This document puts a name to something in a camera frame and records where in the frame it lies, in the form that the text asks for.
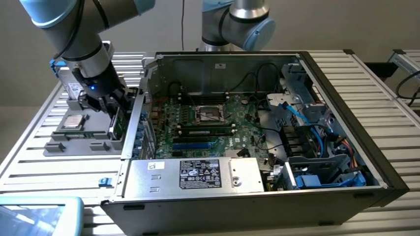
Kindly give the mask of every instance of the warning label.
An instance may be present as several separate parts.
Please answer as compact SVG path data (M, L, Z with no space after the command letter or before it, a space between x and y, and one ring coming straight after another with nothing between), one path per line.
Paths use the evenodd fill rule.
M179 187L222 188L219 160L181 161Z

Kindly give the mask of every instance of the robotic arm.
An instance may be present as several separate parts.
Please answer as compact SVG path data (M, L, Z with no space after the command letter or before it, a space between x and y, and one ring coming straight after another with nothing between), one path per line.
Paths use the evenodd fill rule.
M131 108L133 93L119 80L99 33L142 15L155 0L21 0L34 24L45 30L85 91L83 106L113 116ZM265 0L205 0L203 51L246 51L270 41L275 22Z

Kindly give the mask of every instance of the blue clip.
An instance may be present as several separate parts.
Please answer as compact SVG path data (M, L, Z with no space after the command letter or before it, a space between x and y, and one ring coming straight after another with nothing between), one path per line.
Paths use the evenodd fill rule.
M99 180L99 187L113 187L113 184L111 184L111 181L113 181L113 178L102 178Z
M53 69L53 72L54 72L54 74L55 74L55 77L59 78L59 72L58 72L57 69L55 69L57 66L65 67L65 66L67 66L67 64L66 64L65 61L57 61L57 60L51 60L51 61L50 61L50 67L51 67L51 69Z

